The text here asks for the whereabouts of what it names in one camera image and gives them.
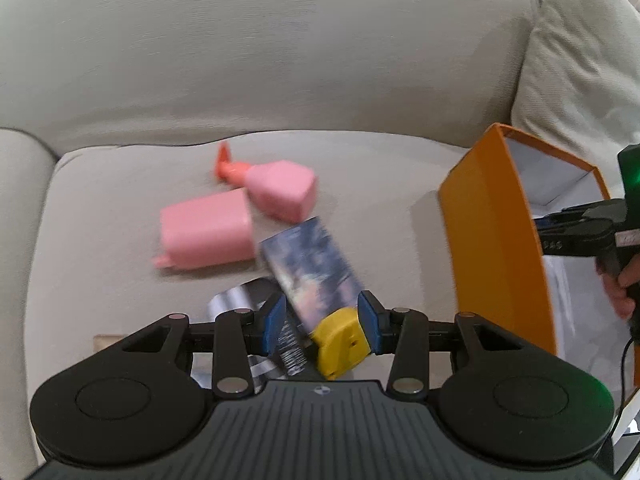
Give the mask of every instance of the circular logo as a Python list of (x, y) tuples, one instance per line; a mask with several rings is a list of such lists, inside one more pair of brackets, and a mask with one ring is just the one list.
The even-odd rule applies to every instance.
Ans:
[(314, 388), (314, 393), (318, 395), (327, 395), (331, 393), (331, 388), (322, 384), (321, 386), (316, 386)]

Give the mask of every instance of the finger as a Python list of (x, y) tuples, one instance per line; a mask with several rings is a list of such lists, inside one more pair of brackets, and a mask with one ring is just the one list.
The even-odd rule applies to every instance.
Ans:
[(602, 286), (610, 300), (624, 300), (626, 298), (626, 289), (621, 287), (610, 274), (602, 275)]
[(628, 320), (631, 317), (634, 309), (636, 308), (636, 302), (631, 298), (616, 298), (615, 300), (611, 300), (611, 305), (618, 317), (625, 320)]
[(625, 288), (637, 282), (640, 282), (640, 254), (631, 258), (629, 264), (622, 269), (618, 276), (618, 283)]

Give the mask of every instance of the beige fabric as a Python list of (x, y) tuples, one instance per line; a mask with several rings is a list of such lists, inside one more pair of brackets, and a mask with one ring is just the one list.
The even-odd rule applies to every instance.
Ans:
[[(238, 159), (288, 158), (319, 175), (314, 211), (353, 269), (383, 303), (452, 319), (455, 296), (435, 189), (461, 148), (362, 132), (268, 132), (231, 142)], [(206, 320), (213, 295), (267, 273), (232, 264), (184, 273), (154, 270), (159, 211), (226, 189), (209, 171), (216, 144), (87, 148), (66, 155), (51, 181), (26, 312), (29, 395), (87, 357), (94, 335), (131, 333), (171, 312)], [(286, 227), (256, 212), (255, 237)], [(386, 379), (369, 358), (356, 378)], [(438, 384), (450, 372), (434, 364)]]
[(0, 478), (35, 465), (27, 416), (22, 321), (31, 257), (54, 159), (36, 140), (0, 130)]
[(0, 0), (0, 125), (58, 153), (243, 132), (470, 145), (507, 121), (538, 0)]
[(545, 0), (513, 125), (598, 166), (623, 196), (617, 154), (640, 142), (640, 14), (627, 0)]

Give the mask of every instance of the sofa backrest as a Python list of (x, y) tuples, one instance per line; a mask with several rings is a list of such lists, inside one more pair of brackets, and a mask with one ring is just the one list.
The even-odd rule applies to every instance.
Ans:
[(55, 152), (283, 129), (468, 146), (538, 0), (0, 0), (0, 126)]

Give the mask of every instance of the sofa armrest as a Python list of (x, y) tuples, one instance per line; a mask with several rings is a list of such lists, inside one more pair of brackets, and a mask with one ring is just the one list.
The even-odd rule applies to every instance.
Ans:
[(54, 157), (36, 140), (0, 129), (0, 478), (36, 466), (27, 410), (23, 320), (33, 249)]

